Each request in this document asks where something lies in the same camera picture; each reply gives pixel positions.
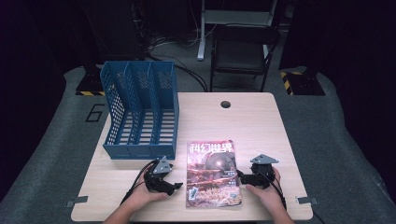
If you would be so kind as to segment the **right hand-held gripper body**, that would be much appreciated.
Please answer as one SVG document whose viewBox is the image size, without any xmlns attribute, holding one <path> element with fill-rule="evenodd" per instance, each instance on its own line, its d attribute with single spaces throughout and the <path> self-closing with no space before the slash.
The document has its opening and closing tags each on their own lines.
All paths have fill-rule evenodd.
<svg viewBox="0 0 396 224">
<path fill-rule="evenodd" d="M 253 173 L 252 185 L 255 187 L 268 188 L 275 180 L 275 171 L 273 163 L 278 163 L 277 159 L 261 154 L 250 160 L 252 165 L 250 167 Z"/>
</svg>

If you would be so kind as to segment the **person's left hand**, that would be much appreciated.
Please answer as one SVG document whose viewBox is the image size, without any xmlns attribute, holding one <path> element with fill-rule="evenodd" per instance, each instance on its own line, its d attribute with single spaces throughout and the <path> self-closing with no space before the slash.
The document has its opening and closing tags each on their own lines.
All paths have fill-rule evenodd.
<svg viewBox="0 0 396 224">
<path fill-rule="evenodd" d="M 168 195 L 164 192 L 150 192 L 145 184 L 144 177 L 140 176 L 131 196 L 121 204 L 128 214 L 133 214 L 152 202 L 165 200 Z"/>
</svg>

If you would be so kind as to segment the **black yellow striped base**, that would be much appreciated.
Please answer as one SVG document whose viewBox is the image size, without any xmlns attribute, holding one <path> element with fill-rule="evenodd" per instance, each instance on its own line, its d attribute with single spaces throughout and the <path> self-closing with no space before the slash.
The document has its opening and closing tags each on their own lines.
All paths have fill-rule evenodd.
<svg viewBox="0 0 396 224">
<path fill-rule="evenodd" d="M 76 95 L 103 96 L 105 94 L 101 83 L 101 69 L 96 65 L 83 66 L 85 74 L 76 87 Z"/>
<path fill-rule="evenodd" d="M 300 72 L 281 72 L 280 75 L 288 95 L 325 95 L 315 77 L 307 77 Z"/>
</svg>

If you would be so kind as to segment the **black folding chair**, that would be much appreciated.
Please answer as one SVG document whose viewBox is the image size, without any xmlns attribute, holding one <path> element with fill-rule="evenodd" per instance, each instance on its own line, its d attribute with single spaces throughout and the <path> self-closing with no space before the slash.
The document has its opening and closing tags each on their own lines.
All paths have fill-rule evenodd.
<svg viewBox="0 0 396 224">
<path fill-rule="evenodd" d="M 209 90 L 216 73 L 262 76 L 264 90 L 273 52 L 280 40 L 272 26 L 224 24 L 212 35 Z"/>
</svg>

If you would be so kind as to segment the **blue plastic file rack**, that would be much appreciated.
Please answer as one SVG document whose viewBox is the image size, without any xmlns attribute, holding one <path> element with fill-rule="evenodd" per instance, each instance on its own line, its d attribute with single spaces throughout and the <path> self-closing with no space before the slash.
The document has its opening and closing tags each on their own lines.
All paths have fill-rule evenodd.
<svg viewBox="0 0 396 224">
<path fill-rule="evenodd" d="M 110 116 L 104 142 L 110 158 L 174 159 L 179 117 L 174 64 L 108 61 L 100 78 Z"/>
</svg>

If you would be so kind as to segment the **magazine with reddish cover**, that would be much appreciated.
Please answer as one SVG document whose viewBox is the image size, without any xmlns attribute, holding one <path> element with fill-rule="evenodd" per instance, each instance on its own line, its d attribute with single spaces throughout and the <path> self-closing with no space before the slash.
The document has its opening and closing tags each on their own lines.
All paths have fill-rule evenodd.
<svg viewBox="0 0 396 224">
<path fill-rule="evenodd" d="M 186 206 L 215 208 L 241 203 L 233 141 L 189 142 Z"/>
</svg>

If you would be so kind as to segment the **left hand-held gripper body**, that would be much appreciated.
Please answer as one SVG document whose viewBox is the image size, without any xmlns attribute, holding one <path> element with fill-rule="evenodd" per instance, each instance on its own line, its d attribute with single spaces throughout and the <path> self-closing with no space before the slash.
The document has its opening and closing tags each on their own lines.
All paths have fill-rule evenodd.
<svg viewBox="0 0 396 224">
<path fill-rule="evenodd" d="M 149 191 L 156 191 L 158 187 L 165 187 L 163 179 L 171 172 L 172 165 L 166 157 L 151 161 L 148 169 L 144 174 L 146 187 Z"/>
</svg>

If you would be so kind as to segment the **person's right hand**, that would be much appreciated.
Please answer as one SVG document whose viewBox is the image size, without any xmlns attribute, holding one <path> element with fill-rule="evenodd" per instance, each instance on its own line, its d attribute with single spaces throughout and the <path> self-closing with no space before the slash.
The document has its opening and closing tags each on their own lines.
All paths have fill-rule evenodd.
<svg viewBox="0 0 396 224">
<path fill-rule="evenodd" d="M 270 187 L 266 189 L 260 189 L 251 185 L 246 185 L 246 189 L 257 196 L 264 207 L 270 204 L 283 205 L 282 189 L 280 187 L 280 174 L 276 168 L 274 168 L 274 171 L 276 176 Z"/>
</svg>

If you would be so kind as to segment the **grey metal table bracket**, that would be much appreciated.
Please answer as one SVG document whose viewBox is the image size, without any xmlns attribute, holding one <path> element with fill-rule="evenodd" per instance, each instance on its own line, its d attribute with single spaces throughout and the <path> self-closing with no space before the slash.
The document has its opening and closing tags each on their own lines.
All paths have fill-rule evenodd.
<svg viewBox="0 0 396 224">
<path fill-rule="evenodd" d="M 311 204 L 311 205 L 316 205 L 318 204 L 318 200 L 315 197 L 297 197 L 296 201 L 298 204 Z"/>
<path fill-rule="evenodd" d="M 78 196 L 72 199 L 69 199 L 66 204 L 65 208 L 72 208 L 76 203 L 86 203 L 88 201 L 88 196 Z"/>
</svg>

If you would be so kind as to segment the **white metal stand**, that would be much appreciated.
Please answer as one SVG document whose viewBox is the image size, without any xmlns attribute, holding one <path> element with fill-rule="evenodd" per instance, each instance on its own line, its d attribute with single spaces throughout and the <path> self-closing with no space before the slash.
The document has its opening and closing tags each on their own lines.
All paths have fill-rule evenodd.
<svg viewBox="0 0 396 224">
<path fill-rule="evenodd" d="M 275 16 L 277 0 L 270 0 L 268 11 L 214 10 L 205 8 L 205 0 L 201 0 L 201 26 L 197 60 L 205 58 L 205 26 L 207 24 L 241 23 L 247 25 L 270 25 Z"/>
</svg>

